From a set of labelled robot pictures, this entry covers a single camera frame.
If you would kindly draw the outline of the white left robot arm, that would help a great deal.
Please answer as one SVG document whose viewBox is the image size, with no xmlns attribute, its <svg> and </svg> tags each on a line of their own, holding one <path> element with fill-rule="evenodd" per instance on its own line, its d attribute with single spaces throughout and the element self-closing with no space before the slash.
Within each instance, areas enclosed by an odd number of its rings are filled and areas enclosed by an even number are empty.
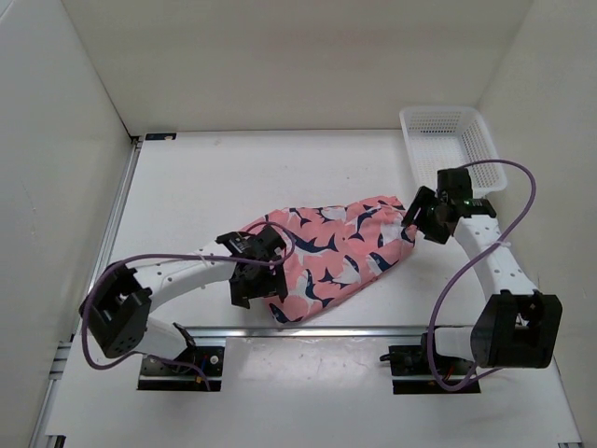
<svg viewBox="0 0 597 448">
<path fill-rule="evenodd" d="M 108 365 L 143 355 L 175 373 L 192 369 L 196 345 L 187 329 L 153 313 L 195 289 L 226 282 L 232 305 L 287 295 L 284 264 L 296 240 L 273 222 L 222 234 L 189 254 L 144 254 L 109 265 L 79 308 L 83 338 L 94 338 Z"/>
</svg>

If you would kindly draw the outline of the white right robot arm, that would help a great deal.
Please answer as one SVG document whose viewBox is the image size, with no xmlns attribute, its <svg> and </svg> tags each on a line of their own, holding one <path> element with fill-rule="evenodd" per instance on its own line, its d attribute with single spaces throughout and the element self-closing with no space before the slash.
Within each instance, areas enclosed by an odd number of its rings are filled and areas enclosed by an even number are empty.
<svg viewBox="0 0 597 448">
<path fill-rule="evenodd" d="M 455 239 L 486 298 L 472 326 L 430 324 L 426 337 L 430 343 L 419 350 L 425 370 L 444 371 L 453 358 L 481 368 L 545 369 L 550 364 L 562 304 L 557 296 L 540 292 L 522 271 L 493 206 L 474 197 L 466 168 L 438 171 L 437 187 L 419 188 L 403 224 L 437 244 Z"/>
</svg>

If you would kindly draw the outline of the pink shark print shorts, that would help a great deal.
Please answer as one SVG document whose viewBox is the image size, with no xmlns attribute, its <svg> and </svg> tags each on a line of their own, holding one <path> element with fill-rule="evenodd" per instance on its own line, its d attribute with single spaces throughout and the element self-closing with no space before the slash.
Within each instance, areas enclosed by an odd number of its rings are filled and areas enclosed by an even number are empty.
<svg viewBox="0 0 597 448">
<path fill-rule="evenodd" d="M 287 297 L 266 300 L 275 321 L 293 324 L 319 315 L 407 259 L 416 228 L 402 225 L 405 215 L 395 196 L 268 213 L 265 219 L 288 229 L 296 245 L 284 263 Z"/>
</svg>

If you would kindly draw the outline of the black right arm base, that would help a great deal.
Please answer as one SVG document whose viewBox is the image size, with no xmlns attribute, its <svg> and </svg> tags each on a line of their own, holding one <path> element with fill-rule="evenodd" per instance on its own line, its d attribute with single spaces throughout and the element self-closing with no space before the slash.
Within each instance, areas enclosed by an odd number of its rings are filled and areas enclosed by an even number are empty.
<svg viewBox="0 0 597 448">
<path fill-rule="evenodd" d="M 473 366 L 472 362 L 457 357 L 434 355 L 434 360 L 437 373 L 447 385 L 458 385 Z M 390 368 L 392 392 L 396 396 L 450 394 L 429 369 L 425 343 L 389 345 L 379 361 Z"/>
</svg>

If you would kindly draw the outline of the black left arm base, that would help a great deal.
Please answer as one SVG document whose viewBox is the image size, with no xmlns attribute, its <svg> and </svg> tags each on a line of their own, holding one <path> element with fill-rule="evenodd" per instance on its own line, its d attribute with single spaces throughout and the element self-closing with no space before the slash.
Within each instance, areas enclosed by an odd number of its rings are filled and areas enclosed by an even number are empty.
<svg viewBox="0 0 597 448">
<path fill-rule="evenodd" d="M 168 365 L 143 357 L 137 389 L 140 391 L 219 392 L 222 386 L 226 343 L 224 339 L 196 341 L 182 362 L 195 368 Z"/>
</svg>

